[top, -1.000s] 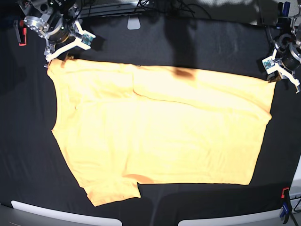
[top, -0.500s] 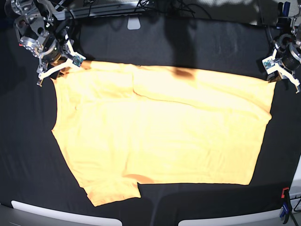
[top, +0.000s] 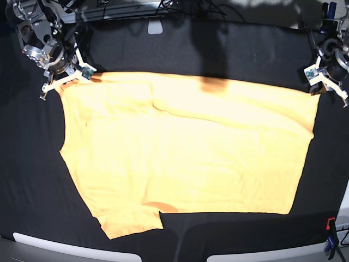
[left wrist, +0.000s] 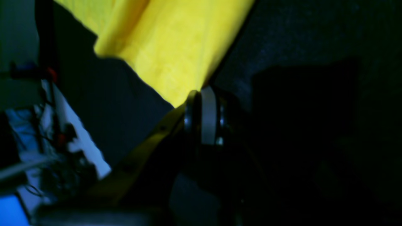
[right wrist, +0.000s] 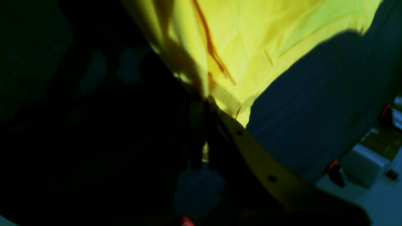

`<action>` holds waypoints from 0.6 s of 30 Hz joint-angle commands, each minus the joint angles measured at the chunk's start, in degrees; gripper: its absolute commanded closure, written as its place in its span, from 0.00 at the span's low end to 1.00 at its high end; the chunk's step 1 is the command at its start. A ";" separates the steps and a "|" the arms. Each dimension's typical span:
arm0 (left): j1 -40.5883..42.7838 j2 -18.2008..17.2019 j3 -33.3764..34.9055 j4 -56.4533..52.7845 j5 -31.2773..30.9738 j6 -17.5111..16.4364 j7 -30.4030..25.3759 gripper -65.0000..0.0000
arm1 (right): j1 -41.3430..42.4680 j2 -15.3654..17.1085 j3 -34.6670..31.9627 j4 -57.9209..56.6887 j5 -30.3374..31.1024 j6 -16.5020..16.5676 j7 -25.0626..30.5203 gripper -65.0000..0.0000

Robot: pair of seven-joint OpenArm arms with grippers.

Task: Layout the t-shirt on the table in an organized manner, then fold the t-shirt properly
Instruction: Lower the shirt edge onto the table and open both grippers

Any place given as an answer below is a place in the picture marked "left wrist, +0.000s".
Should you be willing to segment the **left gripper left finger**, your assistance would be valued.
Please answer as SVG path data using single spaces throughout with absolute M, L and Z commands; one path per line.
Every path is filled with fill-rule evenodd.
M 85 192 L 88 204 L 167 204 L 186 160 L 185 106 L 168 112 L 154 131 Z

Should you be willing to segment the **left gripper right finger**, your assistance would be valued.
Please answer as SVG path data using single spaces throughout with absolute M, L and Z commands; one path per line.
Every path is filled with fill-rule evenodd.
M 208 86 L 185 102 L 185 135 L 191 163 L 185 176 L 200 190 L 206 226 L 269 226 L 267 177 L 243 135 L 241 110 Z

